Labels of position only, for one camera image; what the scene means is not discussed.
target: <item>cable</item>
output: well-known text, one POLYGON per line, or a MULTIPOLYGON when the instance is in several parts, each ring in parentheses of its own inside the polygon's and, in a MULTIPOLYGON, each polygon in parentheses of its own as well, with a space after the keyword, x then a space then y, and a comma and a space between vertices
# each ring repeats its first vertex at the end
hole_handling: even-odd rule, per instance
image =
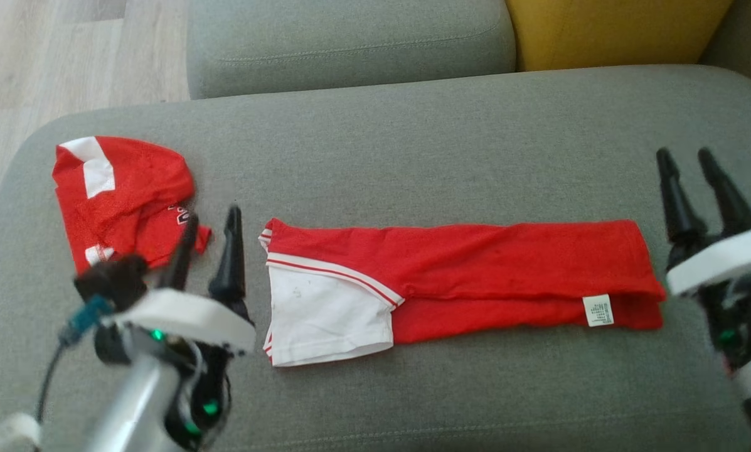
MULTIPOLYGON (((66 344, 60 342, 57 344, 55 354, 52 355, 49 366, 46 367, 46 377, 43 377, 43 384, 40 386, 40 395, 38 397, 38 408, 35 414, 35 420, 39 424, 43 424, 43 413, 46 411, 46 397, 49 395, 49 386, 51 384, 52 375, 55 373, 57 363, 60 362, 63 352, 66 349, 66 344)), ((40 452, 40 447, 35 448, 35 452, 40 452)))
POLYGON ((220 423, 216 426, 214 429, 213 435, 209 438, 209 440, 205 441, 205 443, 200 446, 200 452, 207 452, 211 449, 211 447, 214 446, 214 443, 216 443, 216 440, 220 437, 222 434, 225 426, 227 425, 227 419, 230 417, 230 410, 233 407, 233 394, 231 391, 232 387, 230 384, 230 378, 225 373, 225 393, 226 393, 226 406, 227 409, 224 410, 222 414, 222 419, 220 420, 220 423))

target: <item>gray fabric surface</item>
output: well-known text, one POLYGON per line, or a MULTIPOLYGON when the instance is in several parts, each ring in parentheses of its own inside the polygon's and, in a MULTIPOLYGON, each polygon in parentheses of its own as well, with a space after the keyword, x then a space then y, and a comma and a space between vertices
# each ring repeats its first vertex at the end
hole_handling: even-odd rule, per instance
MULTIPOLYGON (((79 114, 29 138, 0 191, 0 419, 32 410, 79 305, 50 177, 54 146, 91 134, 182 153, 203 221, 245 218, 247 302, 269 321, 257 234, 307 227, 632 218, 659 277, 668 253, 654 152, 670 146, 718 227, 696 162, 711 146, 751 202, 751 81, 701 66, 593 68, 247 95, 79 114)), ((202 292, 213 244, 188 289, 202 292)), ((562 326, 448 338, 346 362, 232 364, 216 450, 745 450, 748 429, 690 301, 660 331, 562 326)), ((63 357, 48 449, 76 450, 117 388, 88 344, 63 357)))
POLYGON ((510 72, 503 0, 191 2, 192 99, 510 72))

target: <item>white clothing tag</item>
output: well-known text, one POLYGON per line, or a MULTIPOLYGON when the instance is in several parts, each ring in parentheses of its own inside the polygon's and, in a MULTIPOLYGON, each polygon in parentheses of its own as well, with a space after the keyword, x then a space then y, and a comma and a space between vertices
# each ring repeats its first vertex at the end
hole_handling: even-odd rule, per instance
POLYGON ((588 325, 602 326, 615 323, 615 319, 612 317, 609 295, 582 297, 582 301, 584 302, 584 313, 587 315, 588 325))
POLYGON ((0 423, 0 450, 19 440, 40 447, 40 426, 29 414, 17 412, 0 423))

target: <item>gray sofa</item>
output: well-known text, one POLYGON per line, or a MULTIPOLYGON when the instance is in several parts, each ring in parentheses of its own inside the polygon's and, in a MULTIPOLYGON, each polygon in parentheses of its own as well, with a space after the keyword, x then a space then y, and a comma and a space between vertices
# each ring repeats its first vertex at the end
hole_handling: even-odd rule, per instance
MULTIPOLYGON (((0 419, 31 409, 56 329, 80 303, 50 171, 56 144, 94 134, 184 155, 204 223, 219 227, 227 205, 240 204, 258 343, 269 282, 257 234, 271 217, 311 227, 632 218, 662 277, 660 146, 712 227, 700 147, 713 148, 751 202, 751 81, 702 66, 481 75, 64 117, 26 140, 0 189, 0 419)), ((212 245, 196 261, 189 291, 206 288, 219 255, 212 245)), ((676 298, 662 311, 659 331, 516 328, 295 369, 273 369, 257 352, 232 363, 235 406, 215 450, 745 450, 748 428, 703 313, 676 298)), ((124 373, 88 344, 63 358, 45 450, 77 450, 124 373)))

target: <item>cushion seam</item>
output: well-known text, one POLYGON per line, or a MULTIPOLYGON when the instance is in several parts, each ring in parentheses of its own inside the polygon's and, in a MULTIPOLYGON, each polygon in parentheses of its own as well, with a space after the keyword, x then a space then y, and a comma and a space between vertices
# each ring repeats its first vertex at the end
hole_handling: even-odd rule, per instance
POLYGON ((379 441, 393 441, 401 440, 409 435, 414 436, 427 436, 427 435, 439 435, 439 434, 460 434, 466 435, 485 435, 495 433, 495 430, 505 429, 518 429, 518 428, 530 428, 530 427, 545 427, 545 426, 559 426, 560 424, 578 424, 585 422, 599 422, 602 424, 622 423, 624 421, 630 421, 637 417, 683 417, 686 414, 694 414, 694 412, 728 412, 729 407, 713 407, 711 409, 684 409, 673 412, 646 412, 645 414, 610 414, 606 416, 594 416, 594 417, 571 417, 566 419, 560 419, 556 421, 520 421, 520 422, 507 422, 501 424, 474 424, 473 426, 459 426, 459 427, 436 427, 427 429, 406 429, 395 430, 390 432, 377 432, 371 434, 352 434, 343 436, 331 436, 324 438, 313 438, 306 440, 295 441, 281 441, 280 443, 264 443, 264 444, 251 444, 251 446, 241 446, 238 449, 226 449, 226 450, 261 450, 269 449, 272 447, 277 448, 289 448, 290 450, 307 450, 317 449, 322 446, 328 448, 329 444, 336 443, 330 447, 341 447, 340 443, 345 441, 358 441, 359 443, 379 443, 379 441))
MULTIPOLYGON (((204 57, 210 60, 214 60, 215 62, 220 63, 220 64, 238 65, 238 66, 245 65, 245 64, 263 64, 263 63, 270 63, 270 62, 279 62, 282 60, 308 60, 311 58, 333 57, 333 55, 352 55, 352 54, 363 53, 367 51, 390 50, 394 48, 413 48, 413 46, 430 46, 430 45, 439 44, 439 43, 449 43, 452 41, 472 40, 473 38, 478 38, 481 35, 486 35, 494 31, 496 28, 498 28, 499 25, 501 25, 501 20, 497 20, 492 26, 490 26, 490 28, 484 29, 484 31, 479 31, 476 33, 466 34, 466 35, 450 35, 450 36, 445 36, 443 38, 432 38, 432 40, 398 41, 397 43, 384 43, 384 44, 377 44, 375 46, 363 45, 363 46, 355 46, 354 48, 302 51, 302 52, 297 52, 297 53, 257 56, 257 57, 248 57, 248 58, 220 58, 220 57, 217 57, 215 55, 211 55, 205 52, 204 57)), ((202 50, 205 49, 202 45, 201 40, 195 40, 195 41, 196 41, 198 48, 201 48, 202 50)))

